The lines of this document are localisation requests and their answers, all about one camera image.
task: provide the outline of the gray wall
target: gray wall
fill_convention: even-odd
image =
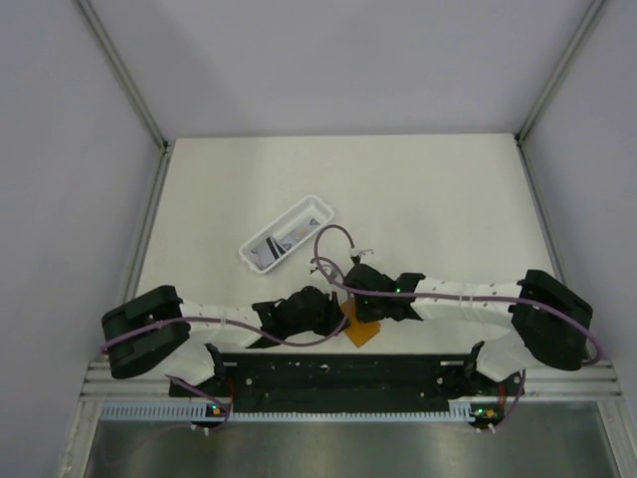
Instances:
[[[588,0],[94,0],[164,133],[513,132]]]
[[[637,417],[637,2],[614,0],[534,131],[567,273]]]
[[[0,475],[53,476],[158,152],[71,1],[0,15]]]

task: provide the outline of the metal frame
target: metal frame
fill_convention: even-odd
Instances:
[[[106,60],[131,107],[162,151],[161,159],[157,164],[155,178],[148,194],[145,214],[139,227],[135,251],[126,270],[126,278],[120,291],[121,301],[125,302],[134,297],[139,281],[154,217],[168,172],[171,148],[117,53],[91,0],[73,0],[73,2],[78,7],[79,12],[105,54]],[[534,102],[520,132],[516,135],[521,163],[527,176],[533,204],[542,228],[551,264],[556,277],[565,283],[568,281],[563,261],[550,226],[545,203],[537,188],[532,164],[526,154],[525,141],[568,74],[574,59],[601,18],[607,3],[607,0],[592,0],[590,2],[577,31],[556,65],[553,74]],[[157,403],[166,403],[168,400],[181,403],[201,402],[199,398],[168,397],[168,383],[166,380],[134,379],[126,382],[113,380],[107,367],[106,361],[95,361],[89,366],[68,445],[61,456],[61,467],[57,475],[59,477],[81,478],[85,475],[89,454],[105,402],[115,400]],[[564,373],[548,368],[529,370],[526,388],[528,392],[523,398],[524,402],[596,401],[608,436],[609,446],[621,476],[623,478],[637,476],[637,439],[635,438],[631,417],[623,400],[612,363],[605,361],[595,367],[583,369],[576,373]],[[472,398],[467,401],[480,402],[484,401],[484,399]]]

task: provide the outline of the black base panel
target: black base panel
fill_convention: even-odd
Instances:
[[[448,383],[438,379],[452,368],[440,362],[465,357],[224,354],[223,360],[237,412],[389,413],[449,410]],[[512,377],[505,386],[516,392]],[[465,394],[498,396],[498,385],[480,375]]]

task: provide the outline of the item in tray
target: item in tray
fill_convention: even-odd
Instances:
[[[263,270],[288,252],[288,249],[282,247],[274,237],[269,236],[264,242],[259,244],[250,252],[257,256],[257,261],[255,262]]]
[[[290,234],[281,240],[281,245],[286,251],[289,251],[295,247],[298,243],[303,241],[306,237],[312,234],[312,231],[320,226],[319,222],[313,217],[309,217],[302,224],[295,227]]]

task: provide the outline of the orange block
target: orange block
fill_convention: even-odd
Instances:
[[[370,322],[368,324],[358,321],[356,316],[356,304],[354,300],[347,301],[340,306],[344,314],[347,313],[348,304],[351,304],[351,312],[349,314],[349,327],[345,329],[345,334],[353,342],[355,346],[361,348],[380,332],[379,322]]]

